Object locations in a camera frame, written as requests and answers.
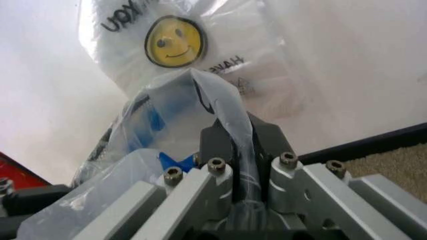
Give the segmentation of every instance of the plastic bag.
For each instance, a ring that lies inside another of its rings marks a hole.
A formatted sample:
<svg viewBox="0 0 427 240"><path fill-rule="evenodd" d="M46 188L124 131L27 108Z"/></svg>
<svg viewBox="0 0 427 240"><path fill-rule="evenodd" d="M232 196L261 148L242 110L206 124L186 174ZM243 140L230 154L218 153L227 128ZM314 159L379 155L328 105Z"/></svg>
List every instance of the plastic bag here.
<svg viewBox="0 0 427 240"><path fill-rule="evenodd" d="M79 39L131 98L192 67L220 75L251 113L278 123L300 105L270 15L264 0L82 0Z"/></svg>
<svg viewBox="0 0 427 240"><path fill-rule="evenodd" d="M241 156L240 186L233 191L241 191L245 199L232 208L227 227L253 230L263 225L252 125L239 91L219 76L193 68L162 75L154 83L123 109L102 138L99 156L81 166L74 179L79 186L24 221L18 239L71 239L136 181L156 184L163 173L160 151L178 161L197 152L200 131L216 119Z"/></svg>
<svg viewBox="0 0 427 240"><path fill-rule="evenodd" d="M132 152L23 221L16 239L73 239L136 182L154 184L163 174L158 154L154 149Z"/></svg>

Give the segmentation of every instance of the yellow smiley face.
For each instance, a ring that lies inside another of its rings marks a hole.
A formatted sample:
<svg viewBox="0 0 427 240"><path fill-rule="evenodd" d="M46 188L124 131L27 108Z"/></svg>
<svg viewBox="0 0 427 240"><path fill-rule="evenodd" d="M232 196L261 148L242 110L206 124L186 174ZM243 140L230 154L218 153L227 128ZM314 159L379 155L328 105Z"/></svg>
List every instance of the yellow smiley face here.
<svg viewBox="0 0 427 240"><path fill-rule="evenodd" d="M202 30L191 20L163 16L150 28L145 38L145 54L156 65L179 68L196 61L205 48Z"/></svg>

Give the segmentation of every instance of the carpet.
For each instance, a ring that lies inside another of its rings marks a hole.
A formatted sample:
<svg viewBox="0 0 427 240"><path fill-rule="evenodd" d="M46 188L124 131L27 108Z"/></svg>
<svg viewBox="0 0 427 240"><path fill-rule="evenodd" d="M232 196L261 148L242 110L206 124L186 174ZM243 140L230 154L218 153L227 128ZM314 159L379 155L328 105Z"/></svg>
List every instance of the carpet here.
<svg viewBox="0 0 427 240"><path fill-rule="evenodd" d="M427 203L427 144L368 155L345 166L353 178L381 174Z"/></svg>

